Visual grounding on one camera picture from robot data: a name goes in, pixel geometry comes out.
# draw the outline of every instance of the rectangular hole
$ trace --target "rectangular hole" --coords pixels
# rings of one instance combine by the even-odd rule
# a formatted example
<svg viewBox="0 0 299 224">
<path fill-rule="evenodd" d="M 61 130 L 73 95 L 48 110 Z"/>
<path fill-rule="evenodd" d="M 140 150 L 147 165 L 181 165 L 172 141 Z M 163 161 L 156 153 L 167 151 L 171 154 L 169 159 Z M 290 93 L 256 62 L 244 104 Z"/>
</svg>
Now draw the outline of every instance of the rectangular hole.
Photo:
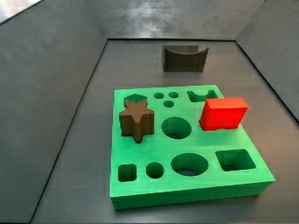
<svg viewBox="0 0 299 224">
<path fill-rule="evenodd" d="M 120 182 L 136 180 L 136 165 L 135 164 L 121 164 L 117 167 L 117 180 Z"/>
<path fill-rule="evenodd" d="M 219 165 L 224 172 L 255 169 L 256 165 L 245 150 L 216 151 Z"/>
</svg>

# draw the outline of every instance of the side wall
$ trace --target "side wall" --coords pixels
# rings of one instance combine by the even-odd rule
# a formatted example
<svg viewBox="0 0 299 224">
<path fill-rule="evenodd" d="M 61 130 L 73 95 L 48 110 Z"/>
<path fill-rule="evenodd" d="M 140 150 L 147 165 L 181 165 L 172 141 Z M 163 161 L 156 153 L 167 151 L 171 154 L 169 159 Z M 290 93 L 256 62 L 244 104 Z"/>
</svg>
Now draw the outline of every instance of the side wall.
<svg viewBox="0 0 299 224">
<path fill-rule="evenodd" d="M 28 222 L 107 38 L 85 1 L 39 3 L 0 27 L 0 222 Z"/>
<path fill-rule="evenodd" d="M 267 0 L 237 44 L 299 120 L 299 1 Z"/>
<path fill-rule="evenodd" d="M 235 40 L 264 0 L 88 1 L 112 39 Z"/>
</svg>

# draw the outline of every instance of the gray floor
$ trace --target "gray floor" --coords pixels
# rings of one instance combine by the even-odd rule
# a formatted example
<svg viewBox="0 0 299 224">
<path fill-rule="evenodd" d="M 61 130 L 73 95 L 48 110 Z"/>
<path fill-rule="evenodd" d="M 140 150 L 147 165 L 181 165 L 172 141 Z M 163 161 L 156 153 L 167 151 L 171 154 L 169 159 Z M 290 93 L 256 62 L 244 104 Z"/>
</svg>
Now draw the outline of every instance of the gray floor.
<svg viewBox="0 0 299 224">
<path fill-rule="evenodd" d="M 163 73 L 161 45 L 209 48 L 203 73 Z M 275 174 L 260 196 L 115 211 L 108 198 L 113 90 L 216 84 L 247 99 L 243 122 Z M 233 42 L 108 41 L 33 223 L 298 222 L 299 129 Z"/>
</svg>

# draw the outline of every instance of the circular hole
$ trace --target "circular hole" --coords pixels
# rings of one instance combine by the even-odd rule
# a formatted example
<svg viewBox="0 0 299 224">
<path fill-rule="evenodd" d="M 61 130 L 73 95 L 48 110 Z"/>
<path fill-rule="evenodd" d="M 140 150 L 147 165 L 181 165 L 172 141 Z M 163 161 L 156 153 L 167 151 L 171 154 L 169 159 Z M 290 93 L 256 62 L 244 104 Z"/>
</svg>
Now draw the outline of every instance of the circular hole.
<svg viewBox="0 0 299 224">
<path fill-rule="evenodd" d="M 164 175 L 164 167 L 159 163 L 151 163 L 145 167 L 145 174 L 151 179 L 159 179 Z"/>
<path fill-rule="evenodd" d="M 153 98 L 155 99 L 163 99 L 164 98 L 164 94 L 156 93 L 156 94 L 153 94 Z"/>
<path fill-rule="evenodd" d="M 171 108 L 173 106 L 173 102 L 172 101 L 165 101 L 163 103 L 163 105 L 167 107 L 167 108 Z"/>
<path fill-rule="evenodd" d="M 183 176 L 199 176 L 208 170 L 208 161 L 195 153 L 184 153 L 173 158 L 172 169 Z"/>
<path fill-rule="evenodd" d="M 163 133 L 173 139 L 184 139 L 192 133 L 192 126 L 180 117 L 169 117 L 163 121 Z"/>
<path fill-rule="evenodd" d="M 168 95 L 169 95 L 169 97 L 172 97 L 172 98 L 177 98 L 177 97 L 179 97 L 179 94 L 175 93 L 175 92 L 171 92 Z"/>
</svg>

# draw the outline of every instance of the red cube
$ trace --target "red cube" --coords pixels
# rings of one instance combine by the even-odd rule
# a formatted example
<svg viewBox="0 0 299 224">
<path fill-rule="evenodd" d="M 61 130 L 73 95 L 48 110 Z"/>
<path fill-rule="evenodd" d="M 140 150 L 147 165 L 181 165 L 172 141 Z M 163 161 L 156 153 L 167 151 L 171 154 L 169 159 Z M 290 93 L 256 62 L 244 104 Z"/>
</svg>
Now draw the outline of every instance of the red cube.
<svg viewBox="0 0 299 224">
<path fill-rule="evenodd" d="M 248 104 L 241 97 L 207 99 L 200 115 L 201 129 L 236 129 L 247 110 Z"/>
</svg>

